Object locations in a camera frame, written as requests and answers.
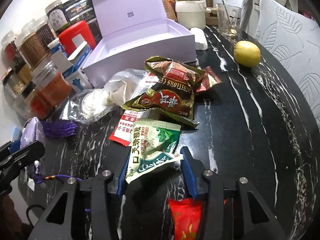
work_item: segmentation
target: table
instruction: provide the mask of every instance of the table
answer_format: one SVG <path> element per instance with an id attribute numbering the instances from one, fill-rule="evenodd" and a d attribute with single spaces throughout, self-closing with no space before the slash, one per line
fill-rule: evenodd
<path id="1" fill-rule="evenodd" d="M 188 146 L 194 158 L 221 176 L 247 177 L 288 238 L 299 239 L 318 211 L 320 134 L 311 109 L 287 71 L 257 42 L 262 61 L 248 69 L 235 63 L 231 42 L 212 27 L 204 32 L 209 48 L 197 52 L 198 66 L 210 65 L 222 83 L 196 98 L 195 119 L 200 124 L 197 129 L 183 127 L 176 150 Z M 244 32 L 238 39 L 254 42 Z M 121 169 L 129 148 L 108 137 L 122 112 L 118 107 L 94 124 L 79 125 L 76 136 L 48 139 L 46 175 L 86 179 L 105 169 Z M 60 187 L 49 181 L 36 185 L 33 192 L 23 183 L 23 175 L 19 179 L 28 204 L 46 206 Z M 173 239 L 168 199 L 185 197 L 179 164 L 168 164 L 133 181 L 122 200 L 112 201 L 111 227 L 124 240 Z M 90 222 L 86 234 L 91 239 Z"/>

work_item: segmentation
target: glass mug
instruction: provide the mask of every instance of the glass mug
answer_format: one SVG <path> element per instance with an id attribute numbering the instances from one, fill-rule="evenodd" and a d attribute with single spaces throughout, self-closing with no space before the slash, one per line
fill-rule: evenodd
<path id="1" fill-rule="evenodd" d="M 219 33 L 226 36 L 237 36 L 239 32 L 242 8 L 217 3 Z"/>

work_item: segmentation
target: chair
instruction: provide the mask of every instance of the chair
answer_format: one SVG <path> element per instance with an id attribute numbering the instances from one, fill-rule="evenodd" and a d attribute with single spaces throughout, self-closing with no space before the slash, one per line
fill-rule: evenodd
<path id="1" fill-rule="evenodd" d="M 241 7 L 241 21 L 240 29 L 243 31 L 247 30 L 250 15 L 253 8 L 253 0 L 223 0 L 225 4 L 236 7 Z M 222 0 L 213 0 L 213 7 L 217 6 L 217 3 L 222 3 Z"/>
<path id="2" fill-rule="evenodd" d="M 255 39 L 284 66 L 301 89 L 320 127 L 320 28 L 274 0 L 260 0 Z"/>

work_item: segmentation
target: yellow fruit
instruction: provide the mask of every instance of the yellow fruit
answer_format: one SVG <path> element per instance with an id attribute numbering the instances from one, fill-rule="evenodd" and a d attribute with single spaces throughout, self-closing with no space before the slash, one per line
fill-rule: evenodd
<path id="1" fill-rule="evenodd" d="M 255 67 L 260 63 L 260 49 L 250 41 L 239 41 L 234 50 L 235 60 L 246 67 Z"/>

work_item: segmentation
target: green and white medicine sachet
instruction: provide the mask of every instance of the green and white medicine sachet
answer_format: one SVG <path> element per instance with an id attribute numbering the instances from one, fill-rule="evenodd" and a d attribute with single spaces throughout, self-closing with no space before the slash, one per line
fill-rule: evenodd
<path id="1" fill-rule="evenodd" d="M 166 163 L 182 160 L 174 153 L 180 136 L 180 125 L 142 118 L 132 129 L 132 147 L 126 175 L 127 183 Z"/>

